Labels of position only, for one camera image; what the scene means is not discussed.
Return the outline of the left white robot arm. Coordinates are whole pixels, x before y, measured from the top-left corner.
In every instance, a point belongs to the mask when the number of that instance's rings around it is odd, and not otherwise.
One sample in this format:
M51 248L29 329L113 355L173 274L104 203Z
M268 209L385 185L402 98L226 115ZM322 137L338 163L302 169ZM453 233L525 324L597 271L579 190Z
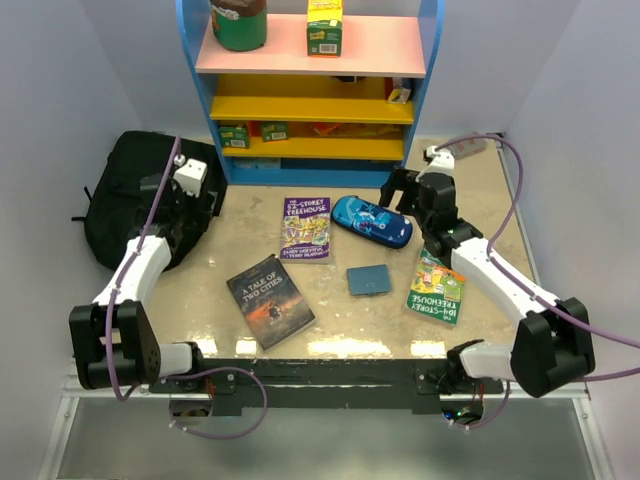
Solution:
M146 305L161 273L195 247L224 202L227 182L155 174L141 180L140 204L114 275L89 304L69 315L77 377L87 390L153 384L171 376L185 392L200 390L207 368L195 360L192 342L162 345Z

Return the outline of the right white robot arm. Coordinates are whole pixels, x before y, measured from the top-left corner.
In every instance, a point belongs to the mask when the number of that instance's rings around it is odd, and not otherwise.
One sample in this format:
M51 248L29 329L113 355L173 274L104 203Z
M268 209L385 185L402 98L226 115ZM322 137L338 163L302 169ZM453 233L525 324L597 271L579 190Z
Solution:
M506 262L456 205L456 187L445 173L419 173L396 167L380 189L379 204L390 204L416 220L426 250L476 286L514 325L509 345L476 339L450 349L444 379L459 393L481 378L514 381L540 398L580 381L596 366L586 306L561 300Z

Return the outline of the black backpack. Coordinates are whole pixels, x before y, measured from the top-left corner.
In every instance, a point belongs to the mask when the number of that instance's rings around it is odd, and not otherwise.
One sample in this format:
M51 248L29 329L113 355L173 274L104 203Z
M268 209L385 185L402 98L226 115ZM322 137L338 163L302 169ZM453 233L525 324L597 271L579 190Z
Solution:
M79 218L89 248L102 266L117 269L127 242L142 233L174 141L170 135L134 130L116 141L87 213ZM188 159L205 162L207 174L224 175L214 146L183 139L180 152ZM179 265L191 250L170 249L167 268Z

